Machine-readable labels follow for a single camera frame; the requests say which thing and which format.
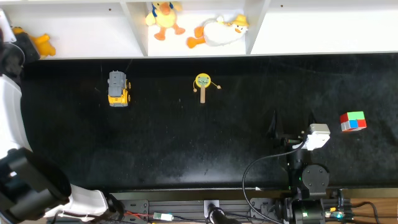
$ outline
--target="black tabletop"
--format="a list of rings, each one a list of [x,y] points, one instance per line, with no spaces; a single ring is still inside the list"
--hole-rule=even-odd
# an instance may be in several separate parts
[[[108,103],[109,72],[132,83],[132,103]],[[26,66],[22,117],[35,153],[90,189],[240,187],[253,160],[281,152],[266,132],[277,110],[285,133],[326,123],[312,152],[331,187],[398,186],[398,55],[63,60]],[[215,86],[206,103],[193,80]],[[342,133],[340,115],[363,111],[368,127]],[[285,158],[264,161],[248,186],[285,189]]]

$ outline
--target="yellow drum head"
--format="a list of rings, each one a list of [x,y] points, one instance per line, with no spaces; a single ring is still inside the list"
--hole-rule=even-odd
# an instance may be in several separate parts
[[[208,86],[210,86],[210,83],[211,83],[210,76],[205,73],[201,73],[195,78],[195,83],[197,84],[197,86],[199,88],[202,85],[204,85],[205,88],[207,88]]]

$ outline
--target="plush toy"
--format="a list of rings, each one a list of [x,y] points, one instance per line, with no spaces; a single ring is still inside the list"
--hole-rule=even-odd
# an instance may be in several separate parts
[[[146,17],[145,22],[148,26],[156,23],[160,27],[160,32],[155,34],[156,39],[165,40],[166,29],[170,27],[173,27],[177,35],[185,32],[185,29],[176,23],[177,15],[174,9],[181,11],[181,4],[179,2],[152,2],[152,11]]]
[[[219,16],[217,20],[207,20],[203,26],[195,29],[195,38],[189,37],[187,45],[194,48],[198,44],[208,44],[209,46],[222,46],[230,44],[248,31],[249,24],[246,22],[246,16],[238,15],[232,23],[224,22],[224,18]]]
[[[20,27],[14,27],[12,28],[12,31],[14,34],[20,34],[25,32]],[[32,37],[31,35],[29,35],[29,37],[36,46],[36,49],[40,54],[40,59],[43,59],[49,55],[55,55],[55,48],[50,44],[50,37],[47,34],[41,35],[40,37]]]

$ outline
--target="yellow and gray toy truck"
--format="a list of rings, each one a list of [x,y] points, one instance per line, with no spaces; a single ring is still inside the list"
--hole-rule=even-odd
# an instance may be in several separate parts
[[[119,71],[110,72],[108,84],[109,105],[114,107],[128,106],[131,101],[128,91],[131,89],[131,83],[127,81],[126,74]]]

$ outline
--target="colorful cube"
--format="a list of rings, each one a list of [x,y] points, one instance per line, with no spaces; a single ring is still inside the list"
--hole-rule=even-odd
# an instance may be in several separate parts
[[[359,131],[366,128],[365,115],[363,111],[348,112],[340,116],[341,130]]]

